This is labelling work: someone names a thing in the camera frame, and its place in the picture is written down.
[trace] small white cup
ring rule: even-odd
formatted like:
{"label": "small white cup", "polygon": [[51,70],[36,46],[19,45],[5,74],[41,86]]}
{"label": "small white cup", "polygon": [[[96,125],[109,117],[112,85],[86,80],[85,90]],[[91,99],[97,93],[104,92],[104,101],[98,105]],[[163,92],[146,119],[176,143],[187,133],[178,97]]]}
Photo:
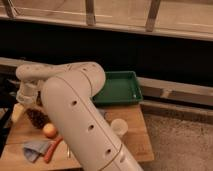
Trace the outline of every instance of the small white cup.
{"label": "small white cup", "polygon": [[110,126],[119,138],[122,138],[128,131],[128,124],[123,119],[114,119]]}

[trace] black background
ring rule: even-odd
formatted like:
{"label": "black background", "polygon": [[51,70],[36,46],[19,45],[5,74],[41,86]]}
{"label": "black background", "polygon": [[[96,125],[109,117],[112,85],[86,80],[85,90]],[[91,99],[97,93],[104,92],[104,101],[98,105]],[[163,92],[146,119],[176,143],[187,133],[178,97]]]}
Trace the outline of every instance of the black background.
{"label": "black background", "polygon": [[213,42],[0,21],[0,56],[52,64],[93,60],[105,70],[213,85]]}

